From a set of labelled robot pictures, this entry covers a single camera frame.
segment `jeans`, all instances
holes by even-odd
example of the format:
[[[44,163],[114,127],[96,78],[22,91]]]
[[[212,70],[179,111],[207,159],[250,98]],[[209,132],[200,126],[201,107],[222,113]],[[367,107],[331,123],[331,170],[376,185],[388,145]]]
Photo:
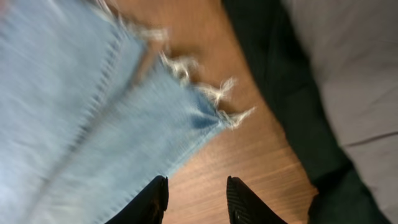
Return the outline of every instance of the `jeans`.
[[[131,88],[146,42],[99,6],[15,0],[1,18],[0,223],[105,223],[251,112],[217,111],[231,82],[181,82],[164,56]]]

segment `denim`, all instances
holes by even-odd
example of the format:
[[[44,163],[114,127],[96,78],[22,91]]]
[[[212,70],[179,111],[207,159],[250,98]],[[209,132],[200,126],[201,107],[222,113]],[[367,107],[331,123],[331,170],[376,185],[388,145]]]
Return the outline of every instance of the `denim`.
[[[0,223],[105,223],[247,115],[182,83],[146,42],[80,0],[15,0],[0,20]]]

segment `floor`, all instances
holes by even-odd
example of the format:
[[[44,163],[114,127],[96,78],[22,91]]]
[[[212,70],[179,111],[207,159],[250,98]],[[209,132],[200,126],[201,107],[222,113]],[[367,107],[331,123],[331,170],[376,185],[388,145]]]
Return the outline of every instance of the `floor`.
[[[170,179],[164,224],[227,224],[226,179],[240,177],[288,223],[306,223],[316,190],[251,79],[219,0],[118,0],[119,10],[151,27],[168,27],[174,55],[191,54],[201,67],[193,82],[219,86],[238,79],[227,112],[255,106],[234,131],[214,138]]]

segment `frayed hem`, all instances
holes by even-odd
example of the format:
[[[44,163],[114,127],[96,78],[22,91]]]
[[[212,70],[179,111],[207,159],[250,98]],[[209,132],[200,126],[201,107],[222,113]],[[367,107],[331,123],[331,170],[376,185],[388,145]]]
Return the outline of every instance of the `frayed hem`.
[[[169,40],[168,29],[147,29],[144,26],[139,26],[131,21],[126,20],[120,14],[118,14],[118,16],[115,16],[108,7],[105,0],[90,1],[96,6],[95,11],[97,13],[100,13],[101,17],[107,19],[114,24],[119,24],[132,35],[138,36],[139,38],[144,40],[155,40],[159,42],[167,42]],[[171,59],[166,56],[166,53],[164,51],[160,52],[160,59],[162,61],[162,64],[171,71],[171,74],[174,76],[174,78],[179,80],[180,84],[183,86],[187,86],[190,84],[190,69],[197,68],[199,66],[199,63],[194,57],[181,56]],[[214,106],[218,117],[229,129],[238,128],[243,120],[250,116],[250,114],[252,114],[256,109],[251,108],[238,114],[227,114],[225,111],[217,109],[221,100],[229,99],[229,93],[235,84],[236,79],[229,78],[221,84],[219,89],[204,83],[198,83],[196,85],[193,85],[193,87],[201,92],[206,97],[206,99]]]
[[[190,84],[190,68],[196,68],[199,64],[195,58],[190,56],[181,56],[176,59],[171,59],[166,56],[164,52],[160,54],[163,66],[166,66],[174,76],[178,79],[181,85]],[[237,83],[235,78],[229,78],[225,82],[221,83],[220,88],[215,88],[209,84],[198,83],[193,84],[194,89],[198,90],[205,96],[205,98],[213,105],[217,112],[218,117],[226,124],[229,129],[238,128],[243,120],[250,116],[255,107],[246,110],[242,113],[227,114],[223,110],[218,110],[217,107],[221,100],[229,100],[229,94],[232,88]]]

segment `gray fabric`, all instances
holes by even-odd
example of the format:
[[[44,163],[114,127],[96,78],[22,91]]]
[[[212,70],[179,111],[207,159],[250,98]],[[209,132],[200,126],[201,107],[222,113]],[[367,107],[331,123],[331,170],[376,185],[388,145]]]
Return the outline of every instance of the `gray fabric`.
[[[398,1],[285,3],[339,144],[398,223]]]

